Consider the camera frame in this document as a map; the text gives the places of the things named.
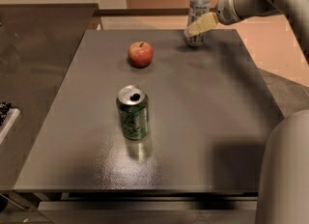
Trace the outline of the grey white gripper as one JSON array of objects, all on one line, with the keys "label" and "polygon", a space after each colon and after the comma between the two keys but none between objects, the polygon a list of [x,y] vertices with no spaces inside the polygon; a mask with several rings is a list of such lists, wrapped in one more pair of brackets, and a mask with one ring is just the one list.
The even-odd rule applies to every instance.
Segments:
[{"label": "grey white gripper", "polygon": [[215,5],[215,13],[203,14],[183,31],[187,38],[200,35],[214,29],[218,20],[223,25],[232,25],[240,22],[240,17],[236,12],[235,0],[218,0]]}]

